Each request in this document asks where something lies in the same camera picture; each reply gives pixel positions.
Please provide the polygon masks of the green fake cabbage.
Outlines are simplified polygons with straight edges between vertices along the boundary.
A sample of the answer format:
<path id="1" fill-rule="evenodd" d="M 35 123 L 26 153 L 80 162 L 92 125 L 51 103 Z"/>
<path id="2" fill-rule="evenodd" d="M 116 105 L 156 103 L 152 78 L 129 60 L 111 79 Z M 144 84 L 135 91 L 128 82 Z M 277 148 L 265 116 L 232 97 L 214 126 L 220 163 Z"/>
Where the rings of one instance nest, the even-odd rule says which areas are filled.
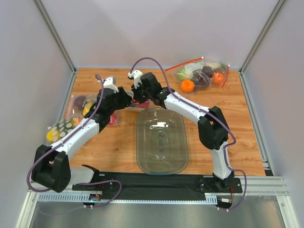
<path id="1" fill-rule="evenodd" d="M 190 80 L 191 79 L 191 74 L 187 73 L 185 68 L 181 68 L 178 72 L 177 72 L 177 79 L 179 81 L 183 81 L 183 80 Z"/>

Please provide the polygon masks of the red fake apple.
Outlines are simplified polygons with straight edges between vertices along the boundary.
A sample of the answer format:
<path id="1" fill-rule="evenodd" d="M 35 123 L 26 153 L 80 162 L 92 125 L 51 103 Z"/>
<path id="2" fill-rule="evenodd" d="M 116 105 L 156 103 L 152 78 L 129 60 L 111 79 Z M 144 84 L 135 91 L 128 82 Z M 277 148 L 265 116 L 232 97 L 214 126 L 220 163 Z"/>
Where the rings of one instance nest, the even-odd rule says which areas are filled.
<path id="1" fill-rule="evenodd" d="M 144 103 L 141 103 L 141 104 L 137 104 L 136 105 L 137 108 L 143 108 L 143 109 L 147 109 L 150 107 L 150 100 L 144 102 Z"/>

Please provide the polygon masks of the orange fake tangerine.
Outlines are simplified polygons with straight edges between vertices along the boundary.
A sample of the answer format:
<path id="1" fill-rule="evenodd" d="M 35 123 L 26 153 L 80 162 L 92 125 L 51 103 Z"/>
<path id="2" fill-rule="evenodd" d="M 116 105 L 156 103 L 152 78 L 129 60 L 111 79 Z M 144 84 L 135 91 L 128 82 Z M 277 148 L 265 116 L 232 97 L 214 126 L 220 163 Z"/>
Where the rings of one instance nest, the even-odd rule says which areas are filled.
<path id="1" fill-rule="evenodd" d="M 183 80 L 181 82 L 180 86 L 181 86 L 181 90 L 184 93 L 191 93 L 191 92 L 193 92 L 193 90 L 195 88 L 194 82 L 189 79 Z"/>

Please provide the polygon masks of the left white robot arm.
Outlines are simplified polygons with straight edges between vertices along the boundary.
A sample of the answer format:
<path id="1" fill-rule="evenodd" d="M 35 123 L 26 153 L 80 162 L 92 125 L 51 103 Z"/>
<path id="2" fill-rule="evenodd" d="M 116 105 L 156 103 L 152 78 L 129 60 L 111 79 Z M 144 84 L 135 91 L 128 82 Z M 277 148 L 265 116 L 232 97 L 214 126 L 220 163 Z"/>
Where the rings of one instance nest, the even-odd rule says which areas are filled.
<path id="1" fill-rule="evenodd" d="M 54 192 L 62 192 L 68 185 L 90 185 L 95 169 L 84 165 L 71 168 L 69 162 L 86 142 L 109 124 L 110 116 L 117 110 L 129 107 L 131 100 L 122 87 L 117 91 L 101 89 L 96 103 L 77 127 L 56 143 L 38 147 L 35 162 L 27 175 L 29 188 L 40 191 L 31 185 L 32 181 L 44 186 L 43 191 Z"/>

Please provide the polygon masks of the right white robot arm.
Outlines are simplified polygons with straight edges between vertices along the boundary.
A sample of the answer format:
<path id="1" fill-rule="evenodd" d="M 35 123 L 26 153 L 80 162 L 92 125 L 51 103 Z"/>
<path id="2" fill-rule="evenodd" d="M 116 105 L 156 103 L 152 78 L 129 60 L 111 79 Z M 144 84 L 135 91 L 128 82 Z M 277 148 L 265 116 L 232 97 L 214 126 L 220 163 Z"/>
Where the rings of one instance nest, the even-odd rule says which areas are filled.
<path id="1" fill-rule="evenodd" d="M 175 111 L 198 126 L 199 140 L 210 149 L 213 161 L 213 176 L 223 187 L 227 187 L 235 177 L 228 161 L 228 135 L 232 134 L 226 119 L 217 106 L 208 108 L 198 105 L 175 92 L 169 86 L 163 87 L 156 76 L 139 70 L 128 73 L 133 80 L 132 91 L 136 101 L 151 100 L 155 105 Z"/>

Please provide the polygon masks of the fake purple grapes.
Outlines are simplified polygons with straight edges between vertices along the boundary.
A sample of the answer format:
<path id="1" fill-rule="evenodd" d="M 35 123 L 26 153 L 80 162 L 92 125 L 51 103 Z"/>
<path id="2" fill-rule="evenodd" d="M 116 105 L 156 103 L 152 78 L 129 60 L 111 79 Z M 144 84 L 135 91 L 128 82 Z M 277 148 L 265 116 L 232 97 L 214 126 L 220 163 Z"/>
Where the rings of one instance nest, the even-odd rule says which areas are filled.
<path id="1" fill-rule="evenodd" d="M 195 88 L 207 88 L 213 82 L 213 70 L 209 66 L 193 71 L 192 75 L 191 81 L 194 82 Z"/>

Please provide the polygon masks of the black base strip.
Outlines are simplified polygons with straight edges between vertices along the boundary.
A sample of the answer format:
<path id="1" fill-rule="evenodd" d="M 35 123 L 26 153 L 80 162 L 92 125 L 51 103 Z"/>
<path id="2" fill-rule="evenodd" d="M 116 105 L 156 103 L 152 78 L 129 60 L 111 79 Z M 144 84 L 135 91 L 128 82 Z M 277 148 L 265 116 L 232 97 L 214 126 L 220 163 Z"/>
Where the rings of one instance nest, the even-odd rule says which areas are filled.
<path id="1" fill-rule="evenodd" d="M 204 200 L 206 193 L 242 193 L 239 178 L 223 187 L 213 177 L 191 174 L 148 175 L 145 173 L 100 172 L 92 182 L 118 180 L 118 200 Z"/>

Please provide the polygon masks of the clear plastic tub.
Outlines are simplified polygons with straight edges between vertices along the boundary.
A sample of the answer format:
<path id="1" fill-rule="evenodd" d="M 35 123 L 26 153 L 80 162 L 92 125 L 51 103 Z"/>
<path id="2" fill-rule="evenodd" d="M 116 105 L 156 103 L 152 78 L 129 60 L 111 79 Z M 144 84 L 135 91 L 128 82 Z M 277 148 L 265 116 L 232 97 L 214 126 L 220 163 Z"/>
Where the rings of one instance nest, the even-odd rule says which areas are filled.
<path id="1" fill-rule="evenodd" d="M 182 115 L 163 108 L 141 111 L 136 120 L 136 159 L 150 175 L 177 174 L 189 163 Z"/>

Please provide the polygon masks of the blue zip top bag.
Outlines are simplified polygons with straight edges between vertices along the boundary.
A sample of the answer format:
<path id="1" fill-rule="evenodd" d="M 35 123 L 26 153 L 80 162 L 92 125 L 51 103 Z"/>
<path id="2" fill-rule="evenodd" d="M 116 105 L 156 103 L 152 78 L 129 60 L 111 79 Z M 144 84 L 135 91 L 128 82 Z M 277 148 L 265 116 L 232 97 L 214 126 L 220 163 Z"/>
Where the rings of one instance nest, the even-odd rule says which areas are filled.
<path id="1" fill-rule="evenodd" d="M 153 102 L 151 100 L 147 100 L 144 103 L 140 103 L 137 100 L 133 98 L 133 92 L 127 91 L 126 92 L 131 98 L 131 104 L 129 108 L 134 109 L 134 110 L 143 110 L 143 109 L 148 109 L 153 106 Z"/>

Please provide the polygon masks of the red zip bag back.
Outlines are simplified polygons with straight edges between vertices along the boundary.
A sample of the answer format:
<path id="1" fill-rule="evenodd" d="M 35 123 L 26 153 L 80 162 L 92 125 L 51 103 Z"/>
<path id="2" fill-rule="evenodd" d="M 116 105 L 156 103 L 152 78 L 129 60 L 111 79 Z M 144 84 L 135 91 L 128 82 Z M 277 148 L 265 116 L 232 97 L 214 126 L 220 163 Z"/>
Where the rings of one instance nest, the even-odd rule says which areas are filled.
<path id="1" fill-rule="evenodd" d="M 230 70 L 229 64 L 200 57 L 165 69 L 172 76 L 185 96 L 211 87 L 224 87 Z"/>

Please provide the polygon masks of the clear bag far left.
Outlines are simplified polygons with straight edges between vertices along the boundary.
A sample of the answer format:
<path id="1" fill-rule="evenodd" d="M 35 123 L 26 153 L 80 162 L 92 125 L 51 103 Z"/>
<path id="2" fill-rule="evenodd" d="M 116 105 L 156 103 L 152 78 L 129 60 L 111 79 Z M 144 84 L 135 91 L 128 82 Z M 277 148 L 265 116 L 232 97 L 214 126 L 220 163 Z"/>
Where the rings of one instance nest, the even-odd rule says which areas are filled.
<path id="1" fill-rule="evenodd" d="M 76 128 L 91 106 L 96 102 L 97 95 L 72 95 L 67 107 L 66 117 L 48 128 L 47 145 L 56 143 Z"/>

